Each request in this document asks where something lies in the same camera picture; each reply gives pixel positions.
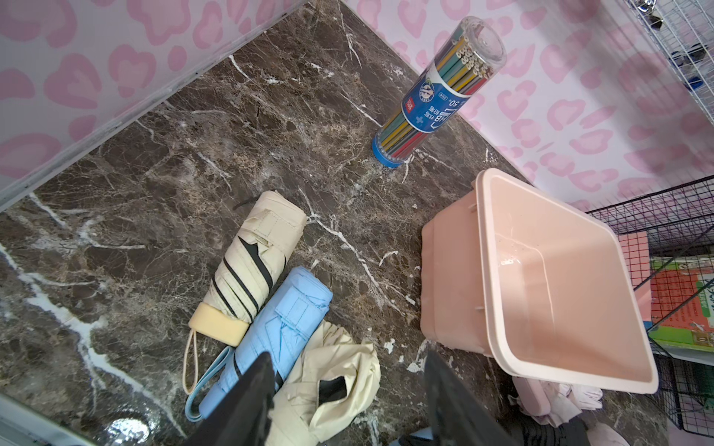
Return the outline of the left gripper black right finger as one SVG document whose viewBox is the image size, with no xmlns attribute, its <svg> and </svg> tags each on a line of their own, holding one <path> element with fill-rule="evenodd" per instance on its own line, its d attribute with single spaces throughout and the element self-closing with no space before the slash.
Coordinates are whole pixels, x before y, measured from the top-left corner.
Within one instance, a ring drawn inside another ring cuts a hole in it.
<svg viewBox="0 0 714 446">
<path fill-rule="evenodd" d="M 432 445 L 516 445 L 435 351 L 424 364 Z"/>
</svg>

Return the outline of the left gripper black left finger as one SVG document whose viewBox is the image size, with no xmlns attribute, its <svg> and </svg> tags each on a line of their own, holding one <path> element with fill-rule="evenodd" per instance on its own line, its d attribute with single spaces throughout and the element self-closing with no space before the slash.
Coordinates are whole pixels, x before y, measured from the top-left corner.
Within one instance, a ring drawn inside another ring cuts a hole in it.
<svg viewBox="0 0 714 446">
<path fill-rule="evenodd" d="M 273 363 L 271 355 L 264 352 L 183 444 L 264 445 L 271 428 L 268 414 L 273 408 L 274 393 Z"/>
</svg>

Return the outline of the pink plastic storage box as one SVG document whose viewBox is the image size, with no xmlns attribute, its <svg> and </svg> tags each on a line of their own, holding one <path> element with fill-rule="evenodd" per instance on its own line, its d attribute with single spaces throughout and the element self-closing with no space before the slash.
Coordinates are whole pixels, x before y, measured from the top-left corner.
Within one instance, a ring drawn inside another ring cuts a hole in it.
<svg viewBox="0 0 714 446">
<path fill-rule="evenodd" d="M 421 331 L 507 374 L 657 391 L 649 338 L 617 236 L 495 168 L 422 230 Z"/>
</svg>

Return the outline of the light blue umbrella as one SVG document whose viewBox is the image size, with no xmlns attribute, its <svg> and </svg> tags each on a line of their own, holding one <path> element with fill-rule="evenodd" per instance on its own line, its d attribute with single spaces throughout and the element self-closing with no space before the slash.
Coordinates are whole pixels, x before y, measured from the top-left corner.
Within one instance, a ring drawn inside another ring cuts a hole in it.
<svg viewBox="0 0 714 446">
<path fill-rule="evenodd" d="M 420 429 L 410 434 L 403 434 L 397 440 L 390 443 L 390 446 L 432 446 L 433 433 L 430 427 Z"/>
</svg>

